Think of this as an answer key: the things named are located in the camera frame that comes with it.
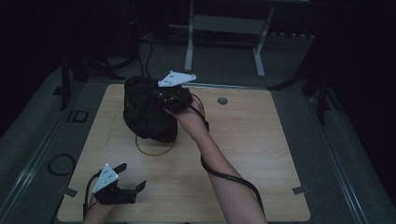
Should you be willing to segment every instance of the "wooden tabletop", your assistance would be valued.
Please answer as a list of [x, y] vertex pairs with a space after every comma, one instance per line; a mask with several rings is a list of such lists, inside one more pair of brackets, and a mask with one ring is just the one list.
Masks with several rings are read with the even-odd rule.
[[[210, 132], [224, 155], [262, 196], [269, 221], [306, 221], [310, 218], [290, 150], [269, 91], [198, 88], [190, 91], [202, 100]], [[220, 97], [227, 105], [218, 103]], [[85, 188], [92, 175], [106, 163], [127, 163], [118, 186], [134, 189], [147, 180], [134, 204], [119, 205], [109, 221], [114, 222], [221, 222], [219, 208], [207, 173], [200, 163], [195, 143], [178, 127], [174, 147], [165, 155], [141, 153], [135, 135], [122, 118], [123, 85], [109, 85], [81, 152], [69, 188], [79, 191], [76, 199], [64, 197], [58, 218], [81, 221]], [[150, 153], [168, 148], [149, 139], [138, 145]]]

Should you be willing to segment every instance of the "gray carpet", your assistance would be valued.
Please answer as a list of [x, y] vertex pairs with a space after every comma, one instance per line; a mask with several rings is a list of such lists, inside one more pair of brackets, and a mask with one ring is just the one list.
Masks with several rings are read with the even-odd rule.
[[[155, 43], [148, 63], [151, 75], [161, 79], [170, 70], [183, 72], [185, 44], [178, 41], [164, 44], [156, 41], [153, 36], [150, 38], [148, 39]], [[264, 78], [256, 76], [250, 48], [221, 44], [220, 47], [214, 47], [201, 42], [195, 46], [191, 72], [198, 78], [194, 82], [264, 89], [295, 74], [311, 41], [312, 39], [303, 37], [269, 36], [262, 52], [266, 72]], [[142, 45], [140, 51], [143, 60], [147, 59], [149, 46]], [[110, 59], [112, 63], [119, 60]], [[120, 71], [120, 75], [140, 75], [140, 69], [138, 65], [134, 65], [126, 71]], [[5, 179], [0, 187], [2, 202], [18, 184], [20, 172], [29, 160], [38, 150], [45, 149], [41, 162], [36, 165], [36, 173], [25, 183], [26, 189], [20, 192], [21, 197], [14, 199], [15, 206], [10, 208], [7, 218], [9, 223], [51, 223], [62, 199], [57, 190], [67, 186], [70, 176], [52, 175], [47, 164], [63, 153], [78, 160], [106, 86], [110, 83], [122, 82], [97, 75], [92, 75], [87, 83], [73, 82], [72, 101], [61, 112], [60, 97], [52, 95], [55, 87], [60, 85], [58, 70], [49, 76], [31, 103], [2, 137], [0, 174]], [[283, 91], [273, 91], [273, 96], [298, 175], [302, 185], [310, 189], [305, 196], [311, 219], [306, 223], [355, 223], [344, 189], [340, 187], [340, 179], [334, 171], [328, 139], [312, 113], [315, 98], [311, 102], [301, 95], [303, 84], [304, 82], [300, 82]], [[88, 112], [88, 120], [84, 123], [67, 122], [72, 110]], [[326, 111], [325, 118], [325, 131], [330, 136], [333, 149], [356, 192], [366, 217], [365, 223], [396, 223], [395, 208], [379, 184], [347, 116], [332, 108]], [[54, 123], [59, 124], [58, 129], [53, 128]], [[72, 163], [66, 158], [60, 158], [54, 163], [54, 167], [59, 168], [60, 172], [67, 172], [70, 171]]]

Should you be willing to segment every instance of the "black fabric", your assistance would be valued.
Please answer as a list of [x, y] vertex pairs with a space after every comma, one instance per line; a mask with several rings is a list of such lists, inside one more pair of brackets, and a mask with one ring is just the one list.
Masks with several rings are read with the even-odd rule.
[[158, 80], [151, 77], [131, 77], [125, 81], [123, 118], [137, 136], [170, 143], [177, 137], [177, 120], [158, 104], [152, 93]]

